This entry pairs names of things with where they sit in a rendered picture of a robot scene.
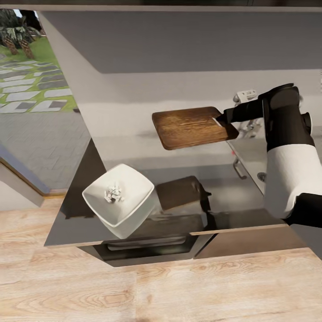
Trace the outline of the bowl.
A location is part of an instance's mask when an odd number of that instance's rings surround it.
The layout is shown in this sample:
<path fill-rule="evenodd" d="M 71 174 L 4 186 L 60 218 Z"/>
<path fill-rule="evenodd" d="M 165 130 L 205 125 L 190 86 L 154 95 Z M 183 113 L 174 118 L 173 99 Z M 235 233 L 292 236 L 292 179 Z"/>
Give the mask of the bowl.
<path fill-rule="evenodd" d="M 125 200 L 112 203 L 106 199 L 105 190 L 115 187 L 115 181 L 123 191 L 119 193 Z M 90 208 L 108 225 L 116 227 L 132 215 L 153 191 L 154 185 L 137 170 L 120 164 L 97 178 L 83 192 L 82 196 Z"/>

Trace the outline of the cutting board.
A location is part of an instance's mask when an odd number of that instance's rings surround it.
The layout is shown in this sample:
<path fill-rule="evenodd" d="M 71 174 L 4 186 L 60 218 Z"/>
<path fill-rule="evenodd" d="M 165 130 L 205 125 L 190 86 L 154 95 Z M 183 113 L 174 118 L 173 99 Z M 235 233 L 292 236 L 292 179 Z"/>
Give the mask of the cutting board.
<path fill-rule="evenodd" d="M 166 150 L 176 150 L 236 139 L 238 130 L 225 121 L 216 107 L 154 112 L 152 121 Z"/>

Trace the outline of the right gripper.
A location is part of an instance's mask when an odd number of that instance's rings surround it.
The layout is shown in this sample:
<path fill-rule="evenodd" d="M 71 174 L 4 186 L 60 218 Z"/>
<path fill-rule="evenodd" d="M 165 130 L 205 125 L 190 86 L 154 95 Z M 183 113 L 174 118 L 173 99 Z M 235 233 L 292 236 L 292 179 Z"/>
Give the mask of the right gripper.
<path fill-rule="evenodd" d="M 250 102 L 243 103 L 235 108 L 224 110 L 224 114 L 216 118 L 216 121 L 225 121 L 225 124 L 233 122 L 251 121 L 247 114 L 247 106 Z"/>

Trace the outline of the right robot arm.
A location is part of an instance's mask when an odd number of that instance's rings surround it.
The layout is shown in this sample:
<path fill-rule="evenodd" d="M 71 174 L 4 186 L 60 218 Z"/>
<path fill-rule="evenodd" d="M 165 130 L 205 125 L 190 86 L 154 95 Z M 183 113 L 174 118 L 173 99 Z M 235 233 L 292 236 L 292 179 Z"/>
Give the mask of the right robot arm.
<path fill-rule="evenodd" d="M 224 110 L 216 121 L 228 124 L 263 118 L 268 143 L 265 208 L 284 220 L 322 260 L 322 165 L 311 137 L 311 114 L 301 114 L 294 83 L 275 87 L 249 102 L 256 96 L 255 89 L 237 92 L 235 108 Z"/>

